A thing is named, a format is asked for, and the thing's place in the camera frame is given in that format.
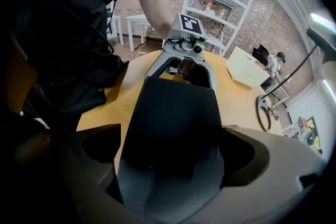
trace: white wall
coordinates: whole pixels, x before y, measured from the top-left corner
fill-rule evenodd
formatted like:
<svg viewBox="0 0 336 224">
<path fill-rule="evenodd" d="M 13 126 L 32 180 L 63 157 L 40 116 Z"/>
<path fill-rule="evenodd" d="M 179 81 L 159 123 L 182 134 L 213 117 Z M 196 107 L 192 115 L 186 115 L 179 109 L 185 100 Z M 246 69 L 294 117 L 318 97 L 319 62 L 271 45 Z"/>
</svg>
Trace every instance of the white wall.
<svg viewBox="0 0 336 224">
<path fill-rule="evenodd" d="M 323 158 L 328 160 L 336 142 L 336 103 L 329 93 L 324 91 L 323 84 L 319 84 L 312 91 L 302 96 L 288 107 L 290 117 L 294 122 L 298 117 L 314 117 L 320 136 Z"/>
</svg>

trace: white box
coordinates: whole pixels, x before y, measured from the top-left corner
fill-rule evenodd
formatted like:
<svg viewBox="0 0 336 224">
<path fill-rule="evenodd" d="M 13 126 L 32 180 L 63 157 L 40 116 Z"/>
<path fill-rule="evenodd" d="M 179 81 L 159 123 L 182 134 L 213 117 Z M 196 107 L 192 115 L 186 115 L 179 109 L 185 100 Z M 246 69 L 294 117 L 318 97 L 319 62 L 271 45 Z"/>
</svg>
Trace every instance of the white box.
<svg viewBox="0 0 336 224">
<path fill-rule="evenodd" d="M 269 73 L 256 58 L 236 47 L 227 61 L 227 70 L 231 77 L 251 88 L 260 86 Z"/>
</svg>

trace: floor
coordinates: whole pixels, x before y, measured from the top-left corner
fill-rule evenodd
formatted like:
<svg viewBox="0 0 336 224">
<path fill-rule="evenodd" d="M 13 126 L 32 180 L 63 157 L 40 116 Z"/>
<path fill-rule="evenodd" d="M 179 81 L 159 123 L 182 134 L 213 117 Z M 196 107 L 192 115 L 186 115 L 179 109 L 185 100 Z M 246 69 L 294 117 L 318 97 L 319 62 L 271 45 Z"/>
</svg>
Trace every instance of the floor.
<svg viewBox="0 0 336 224">
<path fill-rule="evenodd" d="M 121 60 L 123 61 L 132 61 L 136 58 L 138 54 L 139 47 L 141 46 L 141 39 L 140 38 L 133 38 L 134 43 L 134 52 L 131 52 L 130 50 L 130 44 L 128 41 L 128 37 L 124 37 L 124 46 L 120 45 L 119 38 L 113 38 L 110 40 L 110 44 L 114 48 L 114 54 L 119 55 Z M 162 42 L 160 41 L 152 41 L 147 40 L 145 46 L 140 48 L 141 52 L 151 53 L 153 51 L 161 50 L 162 49 Z M 291 120 L 289 117 L 289 114 L 286 112 L 286 106 L 284 104 L 280 104 L 277 107 L 278 113 L 279 113 L 279 119 L 282 128 L 286 128 L 291 125 Z"/>
<path fill-rule="evenodd" d="M 130 50 L 130 43 L 128 37 L 123 37 L 124 45 L 120 45 L 119 37 L 110 39 L 110 44 L 114 48 L 114 54 L 119 55 L 123 61 L 132 61 L 136 58 L 138 54 L 139 47 L 141 46 L 141 39 L 133 37 L 134 43 L 134 52 Z M 162 49 L 162 42 L 147 40 L 145 46 L 140 48 L 141 52 L 146 52 L 147 54 Z"/>
</svg>

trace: white chair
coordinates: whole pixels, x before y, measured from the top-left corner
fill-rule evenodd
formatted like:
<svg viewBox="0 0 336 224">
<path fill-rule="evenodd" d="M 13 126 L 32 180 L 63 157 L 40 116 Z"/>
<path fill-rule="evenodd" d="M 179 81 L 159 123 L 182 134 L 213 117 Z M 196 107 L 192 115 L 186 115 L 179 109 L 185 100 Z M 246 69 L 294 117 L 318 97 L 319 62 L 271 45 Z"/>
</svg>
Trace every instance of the white chair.
<svg viewBox="0 0 336 224">
<path fill-rule="evenodd" d="M 112 1 L 109 5 L 106 6 L 110 12 L 113 10 L 113 4 L 114 1 Z M 110 40 L 111 38 L 117 37 L 117 24 L 118 24 L 118 32 L 119 32 L 119 39 L 120 39 L 120 44 L 124 45 L 124 39 L 122 37 L 122 30 L 121 30 L 121 16 L 120 15 L 114 15 L 115 12 L 113 11 L 112 18 L 108 17 L 107 18 L 107 40 Z"/>
</svg>

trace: bottle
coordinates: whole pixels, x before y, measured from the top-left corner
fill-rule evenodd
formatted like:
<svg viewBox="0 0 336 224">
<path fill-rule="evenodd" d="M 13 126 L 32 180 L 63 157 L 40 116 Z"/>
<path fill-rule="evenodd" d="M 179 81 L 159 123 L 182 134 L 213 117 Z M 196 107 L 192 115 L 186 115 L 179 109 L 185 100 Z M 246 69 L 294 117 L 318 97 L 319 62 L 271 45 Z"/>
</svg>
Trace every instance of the bottle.
<svg viewBox="0 0 336 224">
<path fill-rule="evenodd" d="M 189 7 L 193 8 L 194 6 L 195 6 L 195 0 L 191 0 L 190 4 L 189 4 Z"/>
<path fill-rule="evenodd" d="M 212 0 L 209 0 L 208 4 L 206 5 L 205 11 L 206 12 L 209 11 L 211 9 L 211 7 L 212 7 Z"/>
<path fill-rule="evenodd" d="M 220 17 L 220 18 L 223 18 L 224 14 L 225 14 L 225 10 L 224 10 L 224 9 L 222 9 L 222 11 L 221 11 L 221 13 L 220 13 L 219 17 Z"/>
</svg>

